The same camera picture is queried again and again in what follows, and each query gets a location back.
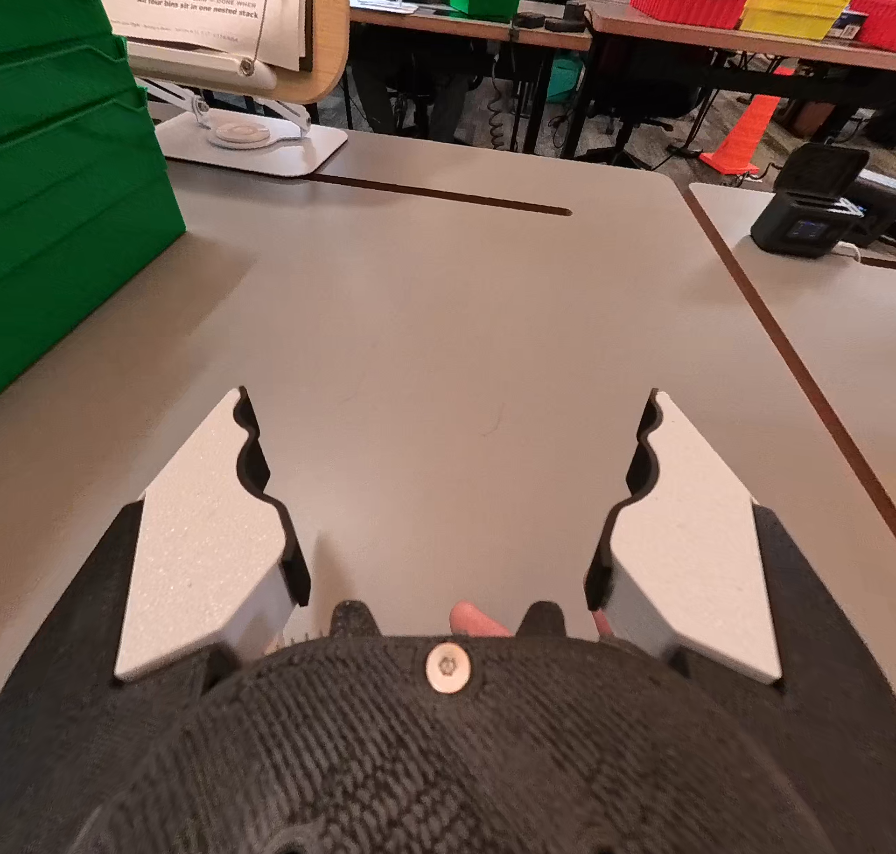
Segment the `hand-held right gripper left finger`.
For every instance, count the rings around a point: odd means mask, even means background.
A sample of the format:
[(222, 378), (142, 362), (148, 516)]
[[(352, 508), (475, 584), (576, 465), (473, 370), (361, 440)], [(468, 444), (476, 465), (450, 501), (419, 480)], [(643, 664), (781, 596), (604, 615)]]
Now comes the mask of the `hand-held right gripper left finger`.
[(114, 673), (136, 681), (215, 646), (238, 664), (284, 644), (311, 578), (244, 387), (231, 389), (141, 496)]

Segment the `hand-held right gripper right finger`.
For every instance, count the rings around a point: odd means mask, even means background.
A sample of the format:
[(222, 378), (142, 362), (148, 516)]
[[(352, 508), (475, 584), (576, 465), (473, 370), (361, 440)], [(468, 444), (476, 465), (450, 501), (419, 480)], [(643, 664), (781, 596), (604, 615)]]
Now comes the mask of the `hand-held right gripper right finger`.
[(779, 681), (758, 502), (664, 391), (648, 396), (624, 482), (584, 577), (588, 611), (655, 658), (687, 649)]

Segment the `grey neighbour desk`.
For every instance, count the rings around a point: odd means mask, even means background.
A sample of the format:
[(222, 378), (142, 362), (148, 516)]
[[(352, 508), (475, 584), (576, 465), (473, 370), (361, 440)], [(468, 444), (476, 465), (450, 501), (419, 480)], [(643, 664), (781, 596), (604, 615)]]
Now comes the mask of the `grey neighbour desk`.
[(826, 408), (890, 500), (895, 493), (894, 269), (849, 255), (787, 257), (749, 235), (771, 195), (695, 183), (690, 191), (783, 334)]

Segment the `black desk gadget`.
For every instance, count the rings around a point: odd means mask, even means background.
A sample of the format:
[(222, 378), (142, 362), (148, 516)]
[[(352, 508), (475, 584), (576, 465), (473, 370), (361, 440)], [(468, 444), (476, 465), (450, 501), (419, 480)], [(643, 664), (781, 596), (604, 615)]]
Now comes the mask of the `black desk gadget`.
[(585, 5), (568, 0), (560, 13), (522, 10), (511, 20), (511, 30), (545, 30), (555, 34), (582, 34), (588, 29)]

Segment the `person's right hand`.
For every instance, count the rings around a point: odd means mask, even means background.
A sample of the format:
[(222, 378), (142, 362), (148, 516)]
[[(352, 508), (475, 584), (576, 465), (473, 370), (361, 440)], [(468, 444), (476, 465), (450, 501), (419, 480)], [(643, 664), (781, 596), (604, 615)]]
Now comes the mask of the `person's right hand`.
[(565, 615), (555, 602), (534, 602), (527, 609), (521, 624), (510, 631), (471, 602), (458, 602), (450, 612), (449, 623), (454, 636), (481, 637), (550, 637), (566, 638)]

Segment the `black device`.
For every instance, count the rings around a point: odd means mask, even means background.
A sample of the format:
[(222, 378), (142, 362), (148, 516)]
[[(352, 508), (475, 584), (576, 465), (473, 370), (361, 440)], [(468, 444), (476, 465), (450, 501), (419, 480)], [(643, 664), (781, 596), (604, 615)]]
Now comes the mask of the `black device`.
[(894, 231), (895, 179), (867, 169), (867, 150), (807, 143), (773, 184), (773, 197), (750, 229), (763, 251), (819, 258), (840, 243), (865, 248)]

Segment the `white stand base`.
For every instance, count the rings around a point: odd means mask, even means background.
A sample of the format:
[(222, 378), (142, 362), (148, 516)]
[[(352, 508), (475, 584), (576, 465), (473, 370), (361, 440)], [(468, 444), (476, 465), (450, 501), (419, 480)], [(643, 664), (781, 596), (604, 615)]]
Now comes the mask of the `white stand base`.
[(163, 155), (172, 161), (298, 179), (315, 172), (348, 140), (347, 132), (313, 123), (301, 105), (257, 97), (272, 116), (223, 110), (174, 83), (136, 81), (149, 96), (179, 109), (155, 128)]

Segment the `orange traffic cone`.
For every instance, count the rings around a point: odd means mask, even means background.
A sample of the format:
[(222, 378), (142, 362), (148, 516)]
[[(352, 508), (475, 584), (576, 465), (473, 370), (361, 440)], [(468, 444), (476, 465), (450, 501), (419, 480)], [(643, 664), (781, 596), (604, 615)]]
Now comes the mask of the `orange traffic cone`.
[(699, 160), (724, 176), (757, 172), (753, 157), (780, 101), (781, 96), (755, 95), (722, 143), (712, 152), (700, 153)]

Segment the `black office chair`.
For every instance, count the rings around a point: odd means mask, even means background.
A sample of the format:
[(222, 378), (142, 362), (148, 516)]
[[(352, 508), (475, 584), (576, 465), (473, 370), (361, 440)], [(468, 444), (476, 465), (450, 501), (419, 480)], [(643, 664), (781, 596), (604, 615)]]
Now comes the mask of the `black office chair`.
[(704, 46), (640, 38), (611, 37), (595, 67), (597, 79), (590, 89), (590, 114), (620, 122), (610, 146), (590, 149), (579, 160), (629, 169), (654, 167), (626, 150), (636, 127), (660, 126), (662, 121), (685, 117), (696, 107), (700, 88), (677, 77), (654, 78), (648, 71), (693, 64), (707, 66), (711, 51)]

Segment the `teal waste bin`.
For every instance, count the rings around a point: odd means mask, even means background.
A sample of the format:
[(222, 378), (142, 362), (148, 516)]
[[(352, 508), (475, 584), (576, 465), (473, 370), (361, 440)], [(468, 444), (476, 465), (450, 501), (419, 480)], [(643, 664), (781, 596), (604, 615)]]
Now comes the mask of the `teal waste bin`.
[(583, 69), (584, 65), (580, 54), (573, 52), (554, 54), (546, 102), (548, 104), (568, 104), (574, 99)]

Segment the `wooden table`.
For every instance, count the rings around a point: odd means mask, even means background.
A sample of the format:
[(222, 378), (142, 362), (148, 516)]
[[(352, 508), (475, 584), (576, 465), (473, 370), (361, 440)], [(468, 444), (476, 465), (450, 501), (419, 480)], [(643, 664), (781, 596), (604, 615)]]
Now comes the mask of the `wooden table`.
[(546, 28), (513, 28), (510, 22), (454, 17), (441, 6), (424, 5), (410, 13), (381, 10), (370, 6), (351, 5), (350, 21), (378, 28), (392, 28), (455, 35), (467, 39), (488, 42), (515, 42), (519, 44), (586, 53), (591, 36), (588, 31), (563, 32)]
[(895, 71), (895, 54), (854, 41), (820, 41), (739, 29), (703, 28), (656, 20), (634, 9), (629, 0), (578, 0), (585, 4), (597, 33), (659, 42), (677, 42), (732, 52), (769, 54), (846, 67)]

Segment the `printed instruction sheet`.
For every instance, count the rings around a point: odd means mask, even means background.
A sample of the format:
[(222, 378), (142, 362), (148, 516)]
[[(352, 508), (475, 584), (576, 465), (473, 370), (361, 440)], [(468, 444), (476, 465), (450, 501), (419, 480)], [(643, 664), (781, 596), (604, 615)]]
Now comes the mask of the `printed instruction sheet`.
[(102, 0), (129, 39), (200, 46), (297, 71), (308, 56), (308, 0)]

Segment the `wooden board stand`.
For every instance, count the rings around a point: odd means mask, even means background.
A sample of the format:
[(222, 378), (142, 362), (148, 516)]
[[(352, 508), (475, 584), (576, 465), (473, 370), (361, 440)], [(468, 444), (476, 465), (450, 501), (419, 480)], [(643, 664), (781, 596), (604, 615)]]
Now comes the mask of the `wooden board stand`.
[(308, 105), (340, 82), (350, 43), (350, 0), (307, 0), (308, 53), (301, 69), (260, 62), (255, 53), (220, 53), (177, 43), (128, 39), (134, 76), (231, 95)]

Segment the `yellow plastic bin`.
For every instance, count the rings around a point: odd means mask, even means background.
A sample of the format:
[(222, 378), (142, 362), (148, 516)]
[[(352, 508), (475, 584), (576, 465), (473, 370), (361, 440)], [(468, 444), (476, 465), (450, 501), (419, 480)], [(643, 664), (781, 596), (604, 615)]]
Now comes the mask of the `yellow plastic bin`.
[(851, 0), (747, 0), (741, 31), (822, 40)]

